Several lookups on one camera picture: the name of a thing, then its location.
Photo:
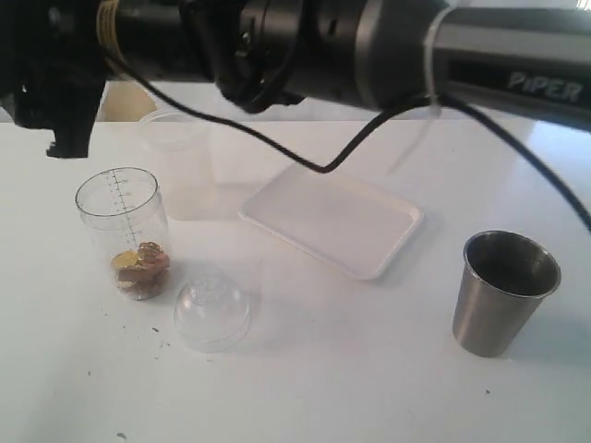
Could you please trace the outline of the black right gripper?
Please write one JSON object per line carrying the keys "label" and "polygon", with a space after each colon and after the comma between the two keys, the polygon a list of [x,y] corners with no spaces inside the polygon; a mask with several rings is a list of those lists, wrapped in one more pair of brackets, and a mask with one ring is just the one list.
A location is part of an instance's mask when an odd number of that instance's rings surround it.
{"label": "black right gripper", "polygon": [[12,122],[50,130],[52,158],[86,158],[108,69],[96,1],[1,4],[1,108]]}

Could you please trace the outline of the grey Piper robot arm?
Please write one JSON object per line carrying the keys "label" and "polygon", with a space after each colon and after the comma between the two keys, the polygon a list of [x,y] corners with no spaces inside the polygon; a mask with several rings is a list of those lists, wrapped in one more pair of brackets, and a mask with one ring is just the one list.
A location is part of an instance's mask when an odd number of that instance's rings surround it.
{"label": "grey Piper robot arm", "polygon": [[1,106],[84,158],[105,84],[212,83],[249,114],[311,98],[463,102],[586,130],[590,15],[444,1],[5,1]]}

